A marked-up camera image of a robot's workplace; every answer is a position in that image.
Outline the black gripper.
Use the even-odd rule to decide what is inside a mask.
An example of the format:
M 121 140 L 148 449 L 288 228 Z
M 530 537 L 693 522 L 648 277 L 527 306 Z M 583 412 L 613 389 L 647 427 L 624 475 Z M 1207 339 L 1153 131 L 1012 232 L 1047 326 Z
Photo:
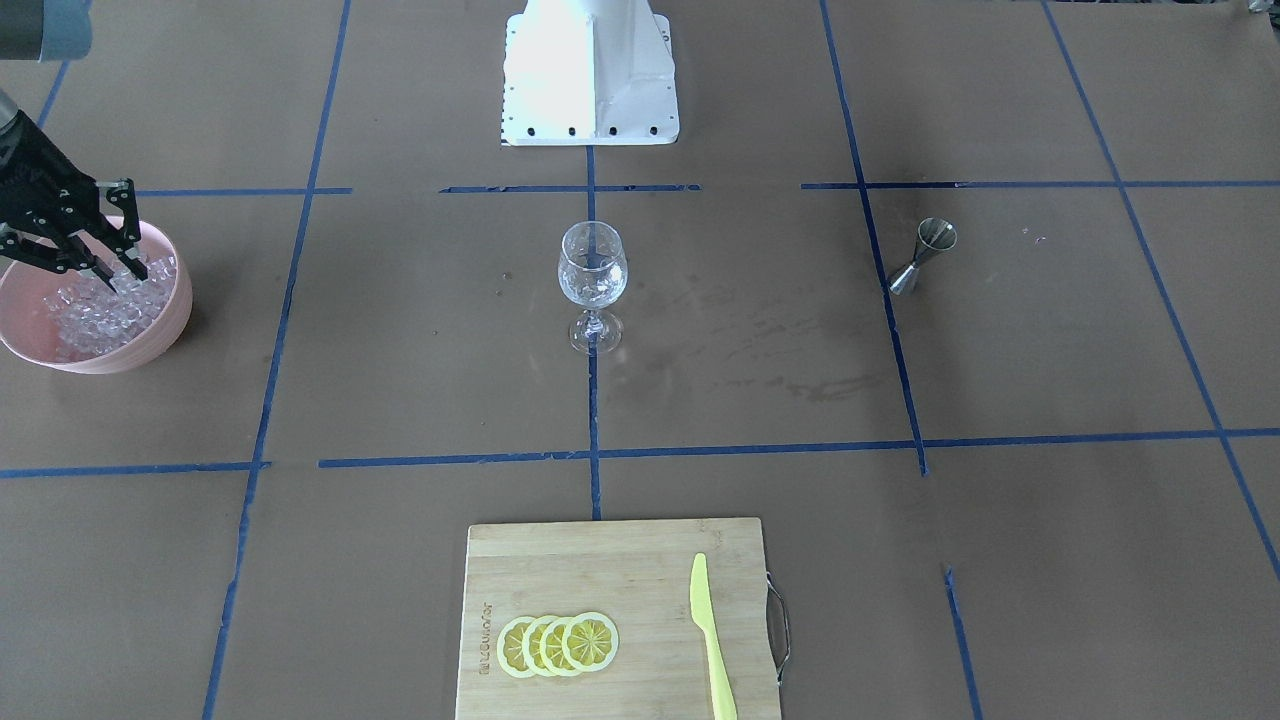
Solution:
M 120 215 L 120 224 L 102 240 L 138 281 L 148 278 L 140 251 L 140 211 L 132 178 L 99 181 L 82 172 L 29 118 L 3 123 L 1 255 L 54 274 L 76 272 L 96 277 L 111 291 L 113 272 L 78 236 L 99 237 L 99 193 Z M 70 236 L 41 243 L 45 238 Z

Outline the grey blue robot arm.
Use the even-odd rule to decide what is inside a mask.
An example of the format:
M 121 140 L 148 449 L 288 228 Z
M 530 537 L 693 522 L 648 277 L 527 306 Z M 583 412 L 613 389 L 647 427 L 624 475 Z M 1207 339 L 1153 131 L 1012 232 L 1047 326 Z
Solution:
M 3 59 L 19 61 L 79 60 L 93 40 L 82 1 L 4 1 L 1 36 Z M 147 279 L 133 179 L 99 182 L 83 173 L 9 95 L 1 100 L 3 256 L 110 284 L 113 272 L 83 241 L 90 236 Z

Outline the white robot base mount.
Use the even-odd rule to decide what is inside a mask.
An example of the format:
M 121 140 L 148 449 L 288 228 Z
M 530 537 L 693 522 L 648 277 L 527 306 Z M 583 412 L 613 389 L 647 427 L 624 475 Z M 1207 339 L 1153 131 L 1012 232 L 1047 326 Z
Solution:
M 648 1 L 529 1 L 504 41 L 503 145 L 678 141 L 671 24 Z

